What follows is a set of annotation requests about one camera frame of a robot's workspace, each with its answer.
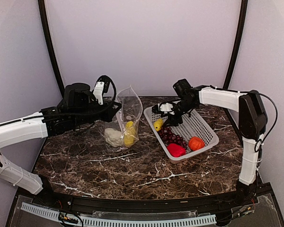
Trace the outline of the yellow toy corn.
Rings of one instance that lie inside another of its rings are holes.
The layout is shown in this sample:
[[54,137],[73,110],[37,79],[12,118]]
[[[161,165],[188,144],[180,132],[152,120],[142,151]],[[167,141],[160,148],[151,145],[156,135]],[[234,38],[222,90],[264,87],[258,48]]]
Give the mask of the yellow toy corn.
[[162,119],[156,120],[156,121],[153,123],[154,129],[155,129],[156,131],[160,131],[161,128],[162,128],[162,126],[163,126],[163,124],[164,124],[164,121],[163,121]]

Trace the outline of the white toy cauliflower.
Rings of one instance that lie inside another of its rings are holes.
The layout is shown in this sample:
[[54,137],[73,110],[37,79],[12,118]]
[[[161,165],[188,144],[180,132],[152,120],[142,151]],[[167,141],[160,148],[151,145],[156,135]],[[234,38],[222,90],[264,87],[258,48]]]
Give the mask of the white toy cauliflower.
[[123,146],[122,133],[114,128],[106,128],[104,131],[105,141],[112,147]]

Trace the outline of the clear zip top bag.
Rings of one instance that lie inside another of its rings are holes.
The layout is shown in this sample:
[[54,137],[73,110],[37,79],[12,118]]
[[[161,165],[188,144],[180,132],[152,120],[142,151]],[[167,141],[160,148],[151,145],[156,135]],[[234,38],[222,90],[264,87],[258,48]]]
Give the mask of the clear zip top bag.
[[[122,138],[124,140],[125,125],[129,121],[133,121],[133,125],[136,130],[136,136],[134,142],[135,144],[139,140],[138,128],[143,111],[142,102],[139,96],[137,95],[137,93],[134,91],[134,89],[131,86],[117,92],[116,101],[118,103],[121,103],[122,107],[116,113],[112,122],[105,123],[105,129],[114,128],[116,130],[119,130],[122,133]],[[123,142],[123,146],[117,148],[128,149],[130,147],[126,147]]]

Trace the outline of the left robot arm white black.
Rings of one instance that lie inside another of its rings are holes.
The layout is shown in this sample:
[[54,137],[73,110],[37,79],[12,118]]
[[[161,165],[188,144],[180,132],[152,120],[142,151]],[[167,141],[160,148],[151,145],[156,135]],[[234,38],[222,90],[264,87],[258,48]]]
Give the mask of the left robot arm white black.
[[[103,99],[103,95],[116,87],[111,78],[101,76],[91,89],[88,84],[67,85],[61,102],[54,107],[44,108],[31,115],[0,123],[0,150],[9,145],[32,139],[42,139],[76,130],[82,125],[101,120],[111,122],[121,109],[121,104]],[[47,206],[57,203],[57,195],[52,192],[46,177],[36,175],[9,161],[0,152],[0,178],[13,186],[18,186],[31,194],[38,195]]]

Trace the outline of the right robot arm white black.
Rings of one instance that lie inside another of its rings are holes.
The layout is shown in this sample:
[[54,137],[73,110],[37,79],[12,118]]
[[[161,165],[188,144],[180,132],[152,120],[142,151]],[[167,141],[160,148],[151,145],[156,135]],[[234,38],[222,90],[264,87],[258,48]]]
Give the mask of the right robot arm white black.
[[262,146],[270,131],[266,130],[268,116],[262,101],[263,94],[256,90],[233,91],[209,85],[192,87],[186,79],[173,85],[179,97],[177,103],[158,104],[161,115],[167,116],[167,125],[177,126],[182,115],[200,104],[213,105],[239,114],[239,134],[243,142],[243,156],[236,191],[232,201],[242,205],[256,193],[257,174],[262,161]]

